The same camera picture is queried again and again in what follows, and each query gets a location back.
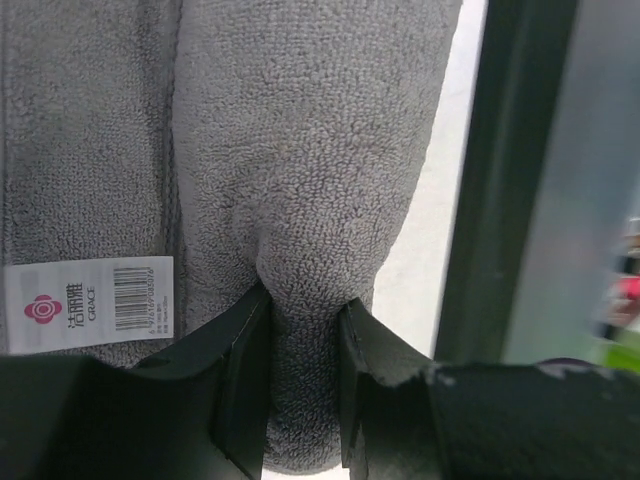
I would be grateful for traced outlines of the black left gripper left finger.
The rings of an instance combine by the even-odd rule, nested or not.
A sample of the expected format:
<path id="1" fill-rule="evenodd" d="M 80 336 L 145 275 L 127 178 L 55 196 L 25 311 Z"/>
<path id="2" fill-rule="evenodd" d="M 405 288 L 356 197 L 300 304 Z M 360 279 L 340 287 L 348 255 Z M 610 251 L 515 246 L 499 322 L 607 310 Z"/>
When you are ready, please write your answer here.
<path id="1" fill-rule="evenodd" d="M 261 285 L 131 369 L 89 356 L 1 361 L 5 479 L 257 479 L 269 415 Z"/>

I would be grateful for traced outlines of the red object in background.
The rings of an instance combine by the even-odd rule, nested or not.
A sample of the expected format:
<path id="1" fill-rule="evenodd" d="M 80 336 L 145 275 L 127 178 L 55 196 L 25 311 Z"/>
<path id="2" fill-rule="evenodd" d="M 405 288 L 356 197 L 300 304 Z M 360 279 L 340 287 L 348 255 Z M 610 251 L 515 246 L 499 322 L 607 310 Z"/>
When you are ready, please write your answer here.
<path id="1" fill-rule="evenodd" d="M 639 304 L 639 277 L 622 276 L 613 289 L 614 304 L 621 307 L 635 307 Z"/>

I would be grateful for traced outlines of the grey towel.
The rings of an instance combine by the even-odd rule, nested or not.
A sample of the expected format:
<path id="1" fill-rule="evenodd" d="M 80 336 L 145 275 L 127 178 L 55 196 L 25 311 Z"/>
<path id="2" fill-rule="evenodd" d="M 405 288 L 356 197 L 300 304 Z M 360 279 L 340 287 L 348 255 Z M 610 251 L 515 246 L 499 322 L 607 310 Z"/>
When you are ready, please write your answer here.
<path id="1" fill-rule="evenodd" d="M 178 337 L 262 282 L 265 465 L 335 467 L 335 316 L 406 218 L 459 10 L 3 2 L 3 262 L 171 256 Z"/>

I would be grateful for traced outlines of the green chair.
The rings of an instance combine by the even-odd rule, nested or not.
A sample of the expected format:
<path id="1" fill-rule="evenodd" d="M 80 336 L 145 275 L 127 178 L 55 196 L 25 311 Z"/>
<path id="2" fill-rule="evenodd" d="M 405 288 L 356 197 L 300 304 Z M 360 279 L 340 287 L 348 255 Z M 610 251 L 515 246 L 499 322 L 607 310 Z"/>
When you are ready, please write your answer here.
<path id="1" fill-rule="evenodd" d="M 605 346 L 602 365 L 613 369 L 640 371 L 639 348 L 618 343 Z"/>

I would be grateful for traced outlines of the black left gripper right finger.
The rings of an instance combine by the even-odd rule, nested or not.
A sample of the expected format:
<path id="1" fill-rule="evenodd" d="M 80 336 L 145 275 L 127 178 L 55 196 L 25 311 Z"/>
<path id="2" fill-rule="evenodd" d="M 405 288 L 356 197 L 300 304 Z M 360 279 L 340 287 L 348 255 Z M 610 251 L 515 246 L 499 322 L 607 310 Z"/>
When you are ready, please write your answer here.
<path id="1" fill-rule="evenodd" d="M 432 362 L 360 301 L 339 313 L 354 479 L 635 479 L 639 378 L 571 362 Z"/>

